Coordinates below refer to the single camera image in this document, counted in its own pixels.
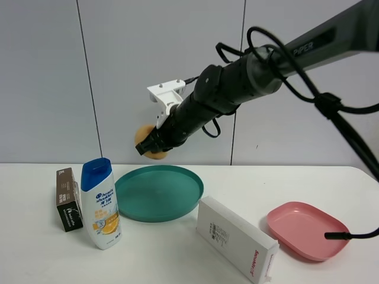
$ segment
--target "pink plastic tray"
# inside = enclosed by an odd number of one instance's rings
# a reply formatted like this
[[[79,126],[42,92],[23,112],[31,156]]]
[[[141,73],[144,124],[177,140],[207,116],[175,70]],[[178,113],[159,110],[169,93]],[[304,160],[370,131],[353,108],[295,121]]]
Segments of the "pink plastic tray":
[[[267,215],[272,233],[295,252],[322,262],[339,253],[349,241],[327,240],[325,232],[348,232],[340,221],[302,202],[283,204]]]

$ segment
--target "green plate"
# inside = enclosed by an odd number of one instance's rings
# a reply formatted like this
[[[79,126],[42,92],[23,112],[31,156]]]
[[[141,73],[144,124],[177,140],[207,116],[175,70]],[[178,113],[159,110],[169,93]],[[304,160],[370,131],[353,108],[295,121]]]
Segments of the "green plate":
[[[191,212],[204,185],[192,171],[176,166],[142,167],[115,184],[118,210],[141,222],[165,222]]]

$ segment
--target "white tabletop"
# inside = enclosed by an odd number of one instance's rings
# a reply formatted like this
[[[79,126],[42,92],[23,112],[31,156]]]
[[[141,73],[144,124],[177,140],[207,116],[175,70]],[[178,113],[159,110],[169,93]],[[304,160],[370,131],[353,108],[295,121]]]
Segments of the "white tabletop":
[[[56,171],[77,164],[0,164],[0,283],[250,283],[196,233],[197,209],[171,222],[121,217],[123,238],[97,249],[82,228],[65,233],[55,204]],[[117,180],[139,166],[114,165]],[[253,225],[288,201],[333,215],[353,233],[379,225],[379,185],[352,167],[185,166],[211,195]],[[379,237],[352,240],[334,258],[307,262],[281,246],[272,283],[375,283]]]

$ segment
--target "orange sponge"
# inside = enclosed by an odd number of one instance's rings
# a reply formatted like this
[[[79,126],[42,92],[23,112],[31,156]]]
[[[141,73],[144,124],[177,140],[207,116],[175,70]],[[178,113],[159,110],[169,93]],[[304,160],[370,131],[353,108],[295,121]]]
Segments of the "orange sponge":
[[[152,124],[149,124],[149,125],[144,125],[142,127],[140,127],[137,132],[136,132],[136,135],[134,136],[134,143],[135,145],[141,143],[149,134],[150,132],[152,132],[152,130],[154,129],[154,125]],[[156,152],[156,153],[152,153],[152,152],[146,152],[144,154],[144,156],[150,158],[150,159],[153,159],[153,160],[162,160],[164,159],[166,156],[167,156],[167,152]]]

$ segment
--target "white cardboard box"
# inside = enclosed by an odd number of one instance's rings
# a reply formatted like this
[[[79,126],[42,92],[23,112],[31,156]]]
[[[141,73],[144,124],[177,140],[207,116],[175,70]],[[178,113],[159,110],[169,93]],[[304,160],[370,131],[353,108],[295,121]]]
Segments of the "white cardboard box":
[[[210,196],[199,202],[196,230],[254,284],[271,279],[278,241]]]

